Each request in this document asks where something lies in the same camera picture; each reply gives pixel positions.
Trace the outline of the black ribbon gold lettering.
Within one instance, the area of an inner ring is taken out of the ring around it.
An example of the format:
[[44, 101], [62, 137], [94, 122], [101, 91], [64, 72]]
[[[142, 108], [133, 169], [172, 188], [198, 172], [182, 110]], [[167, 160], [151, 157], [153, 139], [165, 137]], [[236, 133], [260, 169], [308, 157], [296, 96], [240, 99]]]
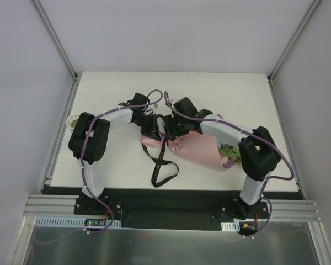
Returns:
[[[178, 176], [179, 174], [179, 167], [176, 163], [174, 163], [173, 161], [169, 161], [169, 160], [165, 160], [164, 159], [164, 155], [165, 155], [165, 151], [166, 151], [166, 147], [168, 146], [168, 142], [169, 140], [167, 138], [161, 138], [160, 141], [148, 138], [148, 137], [141, 137], [141, 146], [145, 152], [145, 154], [154, 162], [154, 170], [151, 176], [151, 183], [155, 188], [159, 188], [163, 185], [165, 185], [166, 183], [168, 183], [169, 181], [171, 181], [172, 179], [174, 179], [175, 177]], [[159, 152], [159, 155], [157, 158], [152, 157], [150, 155], [150, 153], [148, 152], [148, 146], [158, 146], [158, 144], [160, 144], [161, 150]], [[159, 173], [161, 171], [161, 167], [162, 166], [168, 166], [168, 165], [173, 165], [176, 169], [176, 173], [175, 174], [171, 174], [168, 177], [165, 177], [163, 180], [158, 181], [158, 177], [159, 177]]]

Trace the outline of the pink wrapping paper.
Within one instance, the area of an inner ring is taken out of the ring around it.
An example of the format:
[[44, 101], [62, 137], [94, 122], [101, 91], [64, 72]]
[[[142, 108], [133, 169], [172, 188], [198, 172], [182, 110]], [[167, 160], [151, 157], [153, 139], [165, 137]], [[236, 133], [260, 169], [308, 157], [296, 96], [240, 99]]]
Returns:
[[[150, 111], [149, 114], [142, 113], [135, 124], [139, 127], [142, 125], [145, 115], [155, 114]], [[159, 127], [160, 138], [151, 138], [160, 141], [161, 138], [167, 138], [165, 132], [164, 117], [160, 114], [157, 116], [157, 124]], [[210, 135], [205, 135], [200, 132], [200, 124], [197, 121], [183, 118], [185, 127], [188, 133], [178, 137], [175, 140], [169, 140], [167, 148], [178, 157], [200, 163], [206, 166], [225, 169], [223, 164], [228, 161], [227, 158], [220, 155], [217, 147], [217, 139]]]

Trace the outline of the blue artificial flower stem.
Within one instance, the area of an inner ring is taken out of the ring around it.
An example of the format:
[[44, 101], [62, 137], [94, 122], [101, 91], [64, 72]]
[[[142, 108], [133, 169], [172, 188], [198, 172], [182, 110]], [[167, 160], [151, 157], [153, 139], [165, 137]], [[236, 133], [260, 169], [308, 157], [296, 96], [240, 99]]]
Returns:
[[231, 148], [232, 145], [230, 145], [229, 143], [222, 141], [220, 139], [217, 139], [217, 147], [218, 149], [222, 149], [222, 148]]

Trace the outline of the peach artificial flower stem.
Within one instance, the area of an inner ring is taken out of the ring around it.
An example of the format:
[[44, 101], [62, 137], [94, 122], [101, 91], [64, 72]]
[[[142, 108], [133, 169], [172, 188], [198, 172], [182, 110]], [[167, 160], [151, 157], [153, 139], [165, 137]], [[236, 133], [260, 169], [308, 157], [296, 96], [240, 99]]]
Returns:
[[241, 155], [237, 148], [231, 145], [224, 145], [218, 149], [221, 156], [227, 158], [229, 161], [241, 163]]

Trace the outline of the purple tissue paper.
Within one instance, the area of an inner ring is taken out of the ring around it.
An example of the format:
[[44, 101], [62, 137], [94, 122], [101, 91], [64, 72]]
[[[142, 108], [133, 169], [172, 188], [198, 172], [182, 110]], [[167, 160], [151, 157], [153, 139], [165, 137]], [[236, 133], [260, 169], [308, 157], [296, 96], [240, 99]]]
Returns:
[[233, 167], [237, 163], [238, 163], [237, 161], [230, 161], [230, 160], [228, 160], [226, 163], [223, 164], [223, 167], [225, 169], [230, 169], [231, 167]]

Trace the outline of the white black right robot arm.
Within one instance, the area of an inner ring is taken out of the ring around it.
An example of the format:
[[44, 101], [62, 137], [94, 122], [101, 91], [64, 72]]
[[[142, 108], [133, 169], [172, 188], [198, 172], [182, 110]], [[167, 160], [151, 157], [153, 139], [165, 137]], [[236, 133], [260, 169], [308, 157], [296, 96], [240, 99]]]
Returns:
[[246, 131], [224, 121], [210, 110], [197, 110], [187, 97], [174, 104], [167, 102], [166, 105], [172, 109], [163, 120], [165, 133], [171, 140], [189, 132], [197, 132], [222, 140], [239, 151], [246, 177], [238, 199], [228, 207], [227, 212], [241, 220], [255, 214], [257, 204], [261, 201], [264, 181], [281, 161], [267, 128], [259, 126]]

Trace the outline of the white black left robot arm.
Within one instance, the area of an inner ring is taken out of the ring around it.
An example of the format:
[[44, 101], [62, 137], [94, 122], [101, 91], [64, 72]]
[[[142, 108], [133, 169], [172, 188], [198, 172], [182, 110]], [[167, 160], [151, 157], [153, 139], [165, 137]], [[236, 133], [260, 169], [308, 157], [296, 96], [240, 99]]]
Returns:
[[138, 112], [142, 113], [147, 107], [160, 102], [163, 93], [154, 89], [150, 94], [154, 92], [160, 94], [159, 99], [154, 102], [150, 101], [149, 96], [135, 93], [132, 100], [120, 103], [105, 113], [94, 115], [82, 112], [78, 116], [68, 148], [78, 161], [83, 181], [82, 193], [90, 197], [86, 207], [94, 215], [99, 215], [105, 210], [106, 202], [99, 197], [104, 191], [104, 185], [97, 163], [105, 154], [109, 132], [131, 123]]

